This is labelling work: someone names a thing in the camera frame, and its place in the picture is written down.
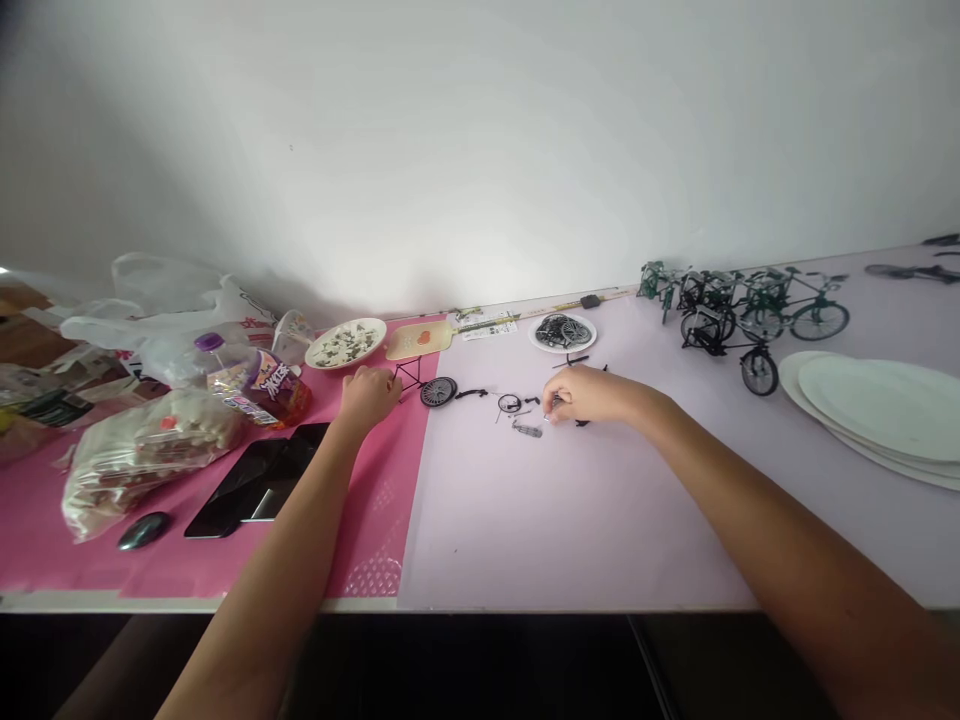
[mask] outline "bowl of snacks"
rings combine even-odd
[[[387,324],[360,318],[330,328],[307,349],[307,365],[317,370],[339,370],[369,357],[387,336]]]

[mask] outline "white plastic bag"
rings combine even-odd
[[[204,391],[172,390],[91,425],[63,493],[63,517],[75,542],[101,534],[154,488],[232,450],[242,421]]]
[[[108,350],[136,352],[143,372],[185,387],[193,341],[219,332],[228,342],[269,348],[277,318],[233,276],[143,253],[113,261],[117,297],[75,308],[60,333]]]

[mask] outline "white bowl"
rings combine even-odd
[[[334,343],[335,338],[344,332],[349,332],[353,334],[354,337],[370,334],[371,344],[355,357],[350,357],[346,352],[349,343],[348,339],[342,339],[338,343]],[[387,324],[377,318],[360,318],[359,320],[340,323],[313,341],[307,349],[307,365],[317,370],[339,370],[340,368],[356,365],[370,357],[373,352],[383,344],[383,340],[386,337]],[[338,350],[340,351],[339,356],[327,356],[328,353]],[[334,364],[322,365],[322,362]]]

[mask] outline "dark floor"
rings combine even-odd
[[[207,622],[0,615],[7,716],[152,718]],[[289,720],[835,717],[753,614],[325,616],[291,681]]]

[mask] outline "person's left hand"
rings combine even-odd
[[[361,365],[356,373],[343,379],[337,419],[366,435],[400,401],[402,386],[389,370]]]

